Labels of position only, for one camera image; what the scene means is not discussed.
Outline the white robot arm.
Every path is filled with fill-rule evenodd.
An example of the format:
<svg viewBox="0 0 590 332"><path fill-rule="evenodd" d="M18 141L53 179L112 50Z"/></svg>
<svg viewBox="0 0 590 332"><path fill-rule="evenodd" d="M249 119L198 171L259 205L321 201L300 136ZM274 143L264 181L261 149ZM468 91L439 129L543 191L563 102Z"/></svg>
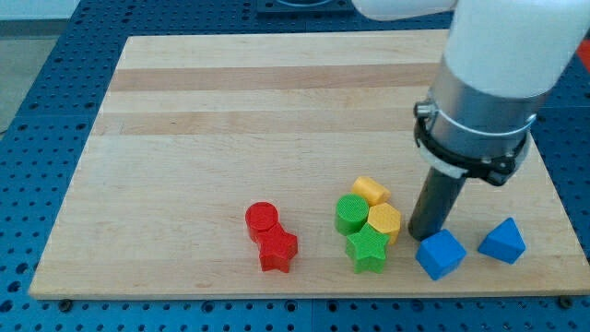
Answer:
<svg viewBox="0 0 590 332"><path fill-rule="evenodd" d="M589 29L588 0L356 1L366 18L452 12L448 39L414 137L427 184L480 178L503 185L530 146L530 128Z"/></svg>

